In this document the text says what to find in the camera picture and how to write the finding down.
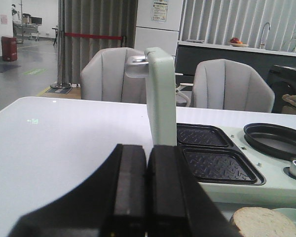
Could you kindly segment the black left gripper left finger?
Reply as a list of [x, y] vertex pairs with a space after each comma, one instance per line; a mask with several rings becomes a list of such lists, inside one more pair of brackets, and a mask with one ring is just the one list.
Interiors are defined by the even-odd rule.
[[118, 144], [73, 190], [19, 218], [10, 237], [143, 237], [146, 156]]

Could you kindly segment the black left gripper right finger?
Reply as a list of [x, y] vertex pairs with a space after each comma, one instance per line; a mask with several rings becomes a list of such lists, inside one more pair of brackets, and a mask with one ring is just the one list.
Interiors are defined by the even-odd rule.
[[153, 147], [147, 182], [148, 236], [240, 236], [194, 178], [178, 147]]

